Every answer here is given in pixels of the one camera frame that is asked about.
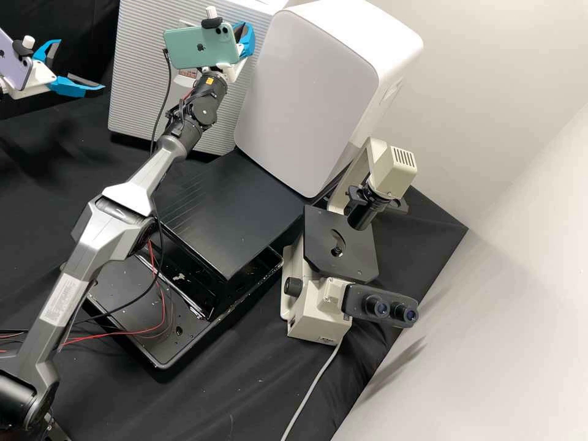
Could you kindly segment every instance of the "smartphone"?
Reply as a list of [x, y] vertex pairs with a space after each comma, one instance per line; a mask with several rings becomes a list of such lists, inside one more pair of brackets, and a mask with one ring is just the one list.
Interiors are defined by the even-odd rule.
[[31, 58], [19, 56], [12, 48], [12, 39], [0, 29], [0, 76], [13, 89], [22, 90], [26, 86], [31, 70]]
[[239, 61], [233, 27], [224, 21], [212, 29], [200, 26], [169, 29], [164, 32], [164, 40], [171, 64], [176, 69]]

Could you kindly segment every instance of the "white knob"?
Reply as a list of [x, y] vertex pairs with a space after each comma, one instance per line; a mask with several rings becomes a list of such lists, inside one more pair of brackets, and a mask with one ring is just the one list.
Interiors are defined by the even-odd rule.
[[35, 39], [31, 36], [24, 36], [23, 38], [23, 46], [27, 49], [32, 49], [35, 45]]
[[214, 6], [206, 6], [206, 16], [208, 18], [217, 18], [219, 15], [216, 13]]

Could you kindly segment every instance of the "red wire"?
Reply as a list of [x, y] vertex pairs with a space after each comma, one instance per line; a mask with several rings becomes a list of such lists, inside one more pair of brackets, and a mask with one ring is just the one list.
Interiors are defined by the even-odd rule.
[[24, 334], [24, 333], [11, 334], [9, 336], [1, 336], [0, 339], [9, 338], [9, 337], [18, 337], [19, 335], [22, 335], [22, 334]]
[[[151, 241], [148, 241], [147, 243], [148, 243], [148, 247], [149, 247], [149, 256], [151, 256], [151, 271], [152, 271], [153, 277], [155, 277], [155, 275], [156, 275], [155, 274], [155, 258], [153, 256], [153, 248], [151, 247]], [[93, 339], [116, 336], [116, 335], [145, 334], [145, 333], [148, 333], [148, 332], [151, 332], [151, 331], [158, 329], [160, 326], [162, 326], [165, 323], [165, 295], [164, 295], [161, 287], [159, 286], [158, 282], [156, 282], [156, 285], [157, 285], [157, 288], [159, 288], [159, 292], [161, 294], [161, 305], [162, 305], [162, 319], [161, 319], [161, 323], [159, 323], [157, 326], [153, 326], [151, 328], [143, 329], [140, 331], [117, 331], [117, 332], [113, 332], [113, 333], [96, 334], [96, 335], [91, 335], [91, 336], [86, 336], [86, 337], [77, 337], [77, 338], [71, 339], [70, 341], [63, 343], [63, 346], [67, 346], [69, 344], [81, 342], [84, 340], [93, 340]], [[158, 334], [157, 336], [153, 336], [153, 337], [144, 337], [144, 338], [154, 338], [154, 337], [158, 337], [159, 335], [161, 335], [161, 334]]]

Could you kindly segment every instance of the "blue clamp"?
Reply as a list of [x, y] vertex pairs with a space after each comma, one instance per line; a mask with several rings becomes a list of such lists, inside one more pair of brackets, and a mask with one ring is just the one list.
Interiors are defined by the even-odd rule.
[[61, 40], [49, 40], [48, 42], [45, 42], [42, 46], [39, 47], [39, 49], [35, 51], [35, 53], [32, 55], [32, 58], [45, 63], [45, 65], [51, 69], [51, 65], [53, 64], [53, 57], [55, 56], [60, 43]]
[[235, 29], [236, 36], [240, 36], [237, 43], [243, 45], [243, 52], [239, 55], [239, 58], [247, 58], [248, 56], [253, 55], [255, 52], [255, 32], [253, 30], [253, 25], [248, 21], [240, 21], [239, 23], [235, 23], [233, 26]]
[[52, 83], [47, 84], [47, 87], [55, 92], [57, 95], [69, 96], [74, 98], [83, 98], [84, 96], [99, 95], [104, 89], [104, 85], [94, 83], [92, 81], [84, 80], [76, 77], [71, 73], [66, 77], [57, 77]]
[[[61, 40], [49, 40], [39, 47], [32, 55], [32, 58], [45, 63], [51, 69], [53, 65], [53, 58], [59, 47]], [[74, 98], [82, 98], [84, 96], [98, 95], [102, 93], [104, 85], [95, 83], [93, 81], [85, 80], [77, 77], [71, 73], [67, 77], [57, 77], [57, 79], [46, 85], [49, 90], [52, 90], [57, 95], [69, 96]]]

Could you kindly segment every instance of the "phone holder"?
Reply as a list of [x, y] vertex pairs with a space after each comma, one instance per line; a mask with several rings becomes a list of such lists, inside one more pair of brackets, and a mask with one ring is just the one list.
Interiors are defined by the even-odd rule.
[[[201, 22], [203, 28], [207, 28], [208, 26], [214, 27], [218, 24], [219, 19], [222, 21], [222, 18], [218, 16], [214, 6], [206, 7], [206, 17], [207, 18]], [[180, 20], [180, 23], [186, 26], [196, 26], [196, 24], [186, 20]], [[237, 80], [239, 74], [243, 70], [243, 66], [245, 66], [245, 63], [247, 62], [247, 58], [253, 55], [253, 52], [255, 51], [255, 32], [251, 23], [246, 21], [235, 23], [233, 32], [235, 33], [235, 41], [237, 42], [236, 45], [239, 61], [233, 64], [219, 62], [215, 66], [202, 67], [202, 72], [207, 72], [213, 67], [220, 70], [227, 83], [234, 83]]]

